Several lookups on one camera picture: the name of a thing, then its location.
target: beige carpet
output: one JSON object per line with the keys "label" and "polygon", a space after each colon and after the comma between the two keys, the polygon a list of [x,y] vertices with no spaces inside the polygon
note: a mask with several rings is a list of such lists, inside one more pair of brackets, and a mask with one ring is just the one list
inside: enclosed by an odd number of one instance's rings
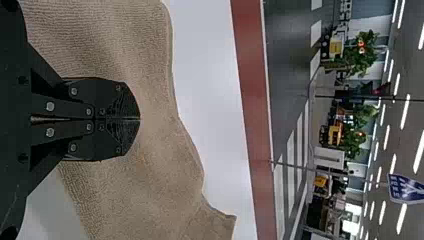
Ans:
{"label": "beige carpet", "polygon": [[235,216],[211,208],[202,196],[199,155],[178,116],[172,29],[162,3],[21,5],[29,41],[62,77],[125,81],[140,106],[142,127],[127,156],[58,167],[89,238],[231,239]]}

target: red floor stripe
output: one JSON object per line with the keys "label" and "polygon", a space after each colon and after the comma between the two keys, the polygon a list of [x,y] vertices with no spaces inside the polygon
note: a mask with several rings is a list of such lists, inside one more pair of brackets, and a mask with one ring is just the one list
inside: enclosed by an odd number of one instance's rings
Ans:
{"label": "red floor stripe", "polygon": [[276,240],[260,0],[231,0],[259,240]]}

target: bolt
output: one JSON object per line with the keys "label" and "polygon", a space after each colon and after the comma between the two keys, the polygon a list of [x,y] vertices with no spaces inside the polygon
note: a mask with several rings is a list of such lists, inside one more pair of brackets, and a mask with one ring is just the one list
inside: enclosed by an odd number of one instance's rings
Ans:
{"label": "bolt", "polygon": [[26,76],[19,76],[18,83],[21,85],[27,85],[29,83],[29,80]]}
{"label": "bolt", "polygon": [[26,153],[22,153],[18,156],[18,162],[25,164],[28,162],[28,155]]}
{"label": "bolt", "polygon": [[54,129],[53,128],[47,128],[46,137],[53,137],[53,136],[54,136]]}
{"label": "bolt", "polygon": [[71,145],[69,146],[69,151],[70,152],[76,152],[77,151],[77,144],[71,143]]}
{"label": "bolt", "polygon": [[46,104],[46,110],[49,112],[53,112],[54,111],[54,102],[47,102]]}
{"label": "bolt", "polygon": [[71,94],[73,96],[76,96],[78,94],[78,89],[77,88],[71,88]]}

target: tree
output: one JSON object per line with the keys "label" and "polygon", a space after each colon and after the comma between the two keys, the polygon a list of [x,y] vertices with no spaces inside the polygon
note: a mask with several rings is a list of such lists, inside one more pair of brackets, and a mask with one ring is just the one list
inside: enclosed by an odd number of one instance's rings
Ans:
{"label": "tree", "polygon": [[377,60],[378,52],[375,42],[378,34],[372,30],[360,32],[354,44],[345,46],[342,58],[336,58],[334,61],[324,62],[322,65],[326,70],[347,71],[347,77],[359,74],[360,78],[367,74],[367,69]]}
{"label": "tree", "polygon": [[346,157],[355,159],[361,154],[362,143],[367,140],[366,134],[356,128],[353,124],[345,123],[343,125],[343,138],[339,148],[346,153]]}
{"label": "tree", "polygon": [[356,105],[353,109],[353,122],[356,129],[363,128],[371,117],[378,114],[378,109],[373,105]]}

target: street sign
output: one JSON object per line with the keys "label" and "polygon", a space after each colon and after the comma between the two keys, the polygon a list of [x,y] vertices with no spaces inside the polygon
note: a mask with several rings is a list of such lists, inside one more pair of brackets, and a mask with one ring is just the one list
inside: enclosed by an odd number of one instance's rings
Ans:
{"label": "street sign", "polygon": [[400,204],[424,203],[424,184],[397,174],[387,174],[390,199]]}

